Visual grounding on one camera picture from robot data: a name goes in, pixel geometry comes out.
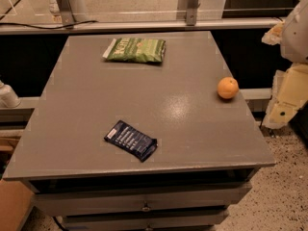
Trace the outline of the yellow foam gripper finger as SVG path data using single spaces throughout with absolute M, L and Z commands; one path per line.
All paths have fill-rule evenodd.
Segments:
M 270 129 L 286 126 L 307 102 L 308 65 L 292 64 L 286 71 L 277 70 L 262 125 Z

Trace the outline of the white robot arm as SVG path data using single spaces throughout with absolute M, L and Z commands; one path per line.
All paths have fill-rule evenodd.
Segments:
M 276 71 L 262 122 L 267 128 L 279 129 L 308 102 L 308 0 L 300 0 L 283 22 L 264 34 L 262 42 L 279 44 L 281 56 L 292 63 L 286 71 Z

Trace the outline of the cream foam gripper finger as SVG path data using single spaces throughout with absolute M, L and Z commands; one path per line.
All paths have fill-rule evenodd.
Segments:
M 264 33 L 261 42 L 268 45 L 276 45 L 281 42 L 284 22 L 279 22 L 266 33 Z

